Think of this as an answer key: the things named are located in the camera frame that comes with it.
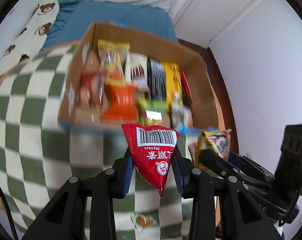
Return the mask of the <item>black yellow snack bag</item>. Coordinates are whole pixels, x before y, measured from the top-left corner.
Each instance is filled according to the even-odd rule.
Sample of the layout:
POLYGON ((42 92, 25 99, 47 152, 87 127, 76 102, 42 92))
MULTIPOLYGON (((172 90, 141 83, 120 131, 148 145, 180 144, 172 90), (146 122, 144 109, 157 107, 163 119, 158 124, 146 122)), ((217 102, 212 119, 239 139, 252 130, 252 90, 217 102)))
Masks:
POLYGON ((165 103, 167 112, 171 110, 176 95, 178 102, 182 103, 181 74, 176 63, 148 59, 147 74, 149 92, 146 97, 149 100, 165 103))

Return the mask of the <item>red white snack packet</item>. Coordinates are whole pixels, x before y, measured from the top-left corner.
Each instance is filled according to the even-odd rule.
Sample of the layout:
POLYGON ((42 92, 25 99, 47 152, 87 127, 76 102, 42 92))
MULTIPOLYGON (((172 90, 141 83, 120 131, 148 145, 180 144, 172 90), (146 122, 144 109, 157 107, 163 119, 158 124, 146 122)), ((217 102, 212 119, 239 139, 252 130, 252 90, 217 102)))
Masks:
POLYGON ((181 86, 182 86, 182 96, 183 96, 183 103, 187 107, 191 107, 192 105, 192 94, 190 87, 188 85, 186 76, 182 68, 179 68, 180 78, 181 78, 181 86))

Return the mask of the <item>white Franzzi wafer pack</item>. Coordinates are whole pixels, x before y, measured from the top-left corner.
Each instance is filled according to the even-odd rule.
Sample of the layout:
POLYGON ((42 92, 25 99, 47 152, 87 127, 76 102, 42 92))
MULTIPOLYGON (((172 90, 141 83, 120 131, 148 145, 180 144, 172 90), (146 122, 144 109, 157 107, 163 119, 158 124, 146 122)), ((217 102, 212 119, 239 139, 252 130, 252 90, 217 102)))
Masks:
POLYGON ((126 84, 137 87, 140 92, 149 91, 147 62, 146 55, 127 52, 124 68, 126 84))

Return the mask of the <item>white door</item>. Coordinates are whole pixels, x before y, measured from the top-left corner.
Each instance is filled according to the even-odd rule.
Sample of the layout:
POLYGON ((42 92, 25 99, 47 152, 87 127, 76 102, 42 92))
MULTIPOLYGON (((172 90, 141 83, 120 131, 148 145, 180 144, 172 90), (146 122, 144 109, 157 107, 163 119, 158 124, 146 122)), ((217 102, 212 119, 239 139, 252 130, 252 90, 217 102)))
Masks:
POLYGON ((188 0, 174 19, 176 37, 211 46, 259 0, 188 0))

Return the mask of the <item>blue bed sheet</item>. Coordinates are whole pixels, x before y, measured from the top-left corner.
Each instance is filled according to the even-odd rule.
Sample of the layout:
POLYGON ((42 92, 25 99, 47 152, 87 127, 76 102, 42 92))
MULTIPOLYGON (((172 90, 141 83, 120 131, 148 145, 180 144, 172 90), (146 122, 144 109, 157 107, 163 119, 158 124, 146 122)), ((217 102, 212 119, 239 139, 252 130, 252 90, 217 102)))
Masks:
POLYGON ((46 38, 43 50, 58 44, 82 39, 93 22, 132 28, 177 42, 169 15, 160 8, 87 0, 61 0, 55 23, 46 38))

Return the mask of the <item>orange jelly cup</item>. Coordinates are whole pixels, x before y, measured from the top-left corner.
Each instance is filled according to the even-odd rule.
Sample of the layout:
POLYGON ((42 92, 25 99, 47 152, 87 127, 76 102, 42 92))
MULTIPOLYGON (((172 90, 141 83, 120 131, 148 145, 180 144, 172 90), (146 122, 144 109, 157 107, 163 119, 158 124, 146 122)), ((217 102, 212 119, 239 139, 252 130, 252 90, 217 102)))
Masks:
POLYGON ((131 215, 131 221, 138 231, 143 231, 150 226, 157 225, 153 216, 146 216, 139 213, 131 215))

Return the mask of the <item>yellow biscuit snack bag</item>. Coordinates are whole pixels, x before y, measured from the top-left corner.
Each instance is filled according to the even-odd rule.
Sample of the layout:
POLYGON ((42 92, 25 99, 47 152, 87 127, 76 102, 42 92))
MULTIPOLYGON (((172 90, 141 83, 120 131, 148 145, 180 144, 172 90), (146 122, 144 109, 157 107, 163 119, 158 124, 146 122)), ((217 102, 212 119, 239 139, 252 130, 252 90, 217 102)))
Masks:
POLYGON ((106 71, 109 79, 125 79, 123 63, 126 61, 127 52, 130 50, 129 43, 98 40, 98 52, 101 66, 106 71))

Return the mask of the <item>green gum ball packet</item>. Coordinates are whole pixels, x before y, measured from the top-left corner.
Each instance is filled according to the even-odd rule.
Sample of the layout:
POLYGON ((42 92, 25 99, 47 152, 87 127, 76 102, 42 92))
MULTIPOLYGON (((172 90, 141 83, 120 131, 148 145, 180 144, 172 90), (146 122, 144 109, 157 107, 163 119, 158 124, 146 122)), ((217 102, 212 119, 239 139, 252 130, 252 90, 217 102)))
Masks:
POLYGON ((166 113, 165 101, 138 99, 138 122, 143 126, 161 125, 163 115, 166 113))

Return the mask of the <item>orange snack packet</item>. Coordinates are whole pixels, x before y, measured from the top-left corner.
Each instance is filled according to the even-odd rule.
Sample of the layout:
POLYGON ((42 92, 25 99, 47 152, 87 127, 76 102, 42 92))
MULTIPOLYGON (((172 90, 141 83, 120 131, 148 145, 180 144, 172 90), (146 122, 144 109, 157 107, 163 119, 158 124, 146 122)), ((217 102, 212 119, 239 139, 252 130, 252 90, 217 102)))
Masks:
POLYGON ((137 122, 137 110, 135 106, 136 86, 127 85, 124 80, 105 81, 105 89, 108 99, 108 108, 101 115, 103 122, 137 122))

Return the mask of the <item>brown snack packet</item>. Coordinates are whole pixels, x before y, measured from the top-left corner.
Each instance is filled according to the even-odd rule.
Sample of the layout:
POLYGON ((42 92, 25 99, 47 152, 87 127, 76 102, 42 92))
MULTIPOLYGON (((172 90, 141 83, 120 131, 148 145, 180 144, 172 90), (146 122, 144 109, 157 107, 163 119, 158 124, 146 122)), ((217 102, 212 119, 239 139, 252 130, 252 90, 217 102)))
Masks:
POLYGON ((81 74, 78 105, 82 108, 103 110, 104 74, 102 72, 84 72, 81 74))

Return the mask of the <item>red panda snack packet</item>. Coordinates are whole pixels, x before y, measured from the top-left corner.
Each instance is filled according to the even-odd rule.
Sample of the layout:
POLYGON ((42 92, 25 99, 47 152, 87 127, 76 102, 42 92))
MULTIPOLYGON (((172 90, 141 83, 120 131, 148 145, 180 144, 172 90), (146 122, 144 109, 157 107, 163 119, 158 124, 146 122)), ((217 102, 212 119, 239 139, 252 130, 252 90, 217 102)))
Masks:
POLYGON ((171 104, 172 127, 180 134, 191 134, 193 119, 190 107, 183 104, 181 95, 176 92, 171 104))

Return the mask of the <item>cardboard milk box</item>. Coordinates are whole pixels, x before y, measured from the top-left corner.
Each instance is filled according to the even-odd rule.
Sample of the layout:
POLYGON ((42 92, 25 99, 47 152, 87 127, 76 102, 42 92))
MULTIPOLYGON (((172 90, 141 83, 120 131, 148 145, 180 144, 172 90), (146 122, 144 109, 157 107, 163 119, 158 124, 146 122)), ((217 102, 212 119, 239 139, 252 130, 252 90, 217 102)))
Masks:
POLYGON ((198 129, 218 128, 212 86, 201 56, 164 38, 94 22, 78 45, 66 77, 59 111, 64 128, 117 132, 138 122, 142 98, 154 101, 148 124, 171 124, 172 102, 190 109, 198 129))

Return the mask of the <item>bear print long pillow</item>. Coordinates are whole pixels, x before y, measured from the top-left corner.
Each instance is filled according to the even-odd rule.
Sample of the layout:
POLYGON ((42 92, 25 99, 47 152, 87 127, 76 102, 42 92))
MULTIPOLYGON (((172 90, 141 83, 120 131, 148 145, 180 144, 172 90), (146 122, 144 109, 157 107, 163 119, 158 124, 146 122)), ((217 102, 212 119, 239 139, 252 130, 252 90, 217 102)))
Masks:
POLYGON ((26 27, 0 59, 0 76, 13 66, 38 55, 60 10, 58 0, 42 0, 26 27))

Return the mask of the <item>red triangular snack packet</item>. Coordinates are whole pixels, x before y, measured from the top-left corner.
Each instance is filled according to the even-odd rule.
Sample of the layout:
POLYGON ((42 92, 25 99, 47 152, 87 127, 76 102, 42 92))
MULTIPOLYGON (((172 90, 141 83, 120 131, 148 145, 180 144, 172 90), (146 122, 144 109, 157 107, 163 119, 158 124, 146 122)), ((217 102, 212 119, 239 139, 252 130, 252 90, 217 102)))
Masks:
POLYGON ((160 125, 123 124, 127 145, 141 177, 158 190, 165 191, 171 158, 180 134, 160 125))

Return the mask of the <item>yellow panda snack packet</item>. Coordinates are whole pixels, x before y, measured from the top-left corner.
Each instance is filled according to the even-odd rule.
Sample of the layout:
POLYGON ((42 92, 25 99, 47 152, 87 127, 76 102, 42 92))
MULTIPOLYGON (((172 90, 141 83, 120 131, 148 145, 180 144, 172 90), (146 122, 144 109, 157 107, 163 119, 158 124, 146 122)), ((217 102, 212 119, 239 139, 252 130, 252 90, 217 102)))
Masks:
POLYGON ((211 150, 215 155, 223 158, 225 161, 228 161, 230 153, 231 131, 232 129, 227 129, 219 132, 202 131, 195 147, 194 166, 207 172, 212 177, 219 178, 219 175, 200 163, 200 152, 202 150, 211 150))

